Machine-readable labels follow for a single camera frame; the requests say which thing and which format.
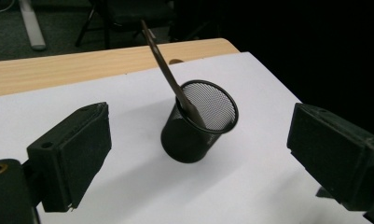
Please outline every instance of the wooden table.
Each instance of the wooden table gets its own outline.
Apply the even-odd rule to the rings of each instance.
[[[239,52],[223,38],[159,45],[167,62]],[[148,46],[0,62],[0,95],[43,89],[157,67]]]

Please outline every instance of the office chair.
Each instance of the office chair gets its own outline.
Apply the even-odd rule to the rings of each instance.
[[[133,38],[142,32],[141,19],[149,28],[171,27],[176,18],[173,9],[168,5],[172,0],[90,0],[91,10],[76,41],[79,47],[87,31],[104,29],[105,48],[110,49],[109,31],[135,31]],[[103,28],[90,28],[90,21],[97,13],[104,23]]]

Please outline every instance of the white table surface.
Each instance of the white table surface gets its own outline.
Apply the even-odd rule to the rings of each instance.
[[[107,102],[112,149],[81,204],[38,212],[50,223],[365,224],[334,200],[286,147],[299,102],[248,52],[171,65],[179,84],[204,79],[225,89],[240,118],[206,157],[184,164],[159,136],[174,104],[158,68],[0,97],[0,159],[25,162],[35,139],[84,105]]]

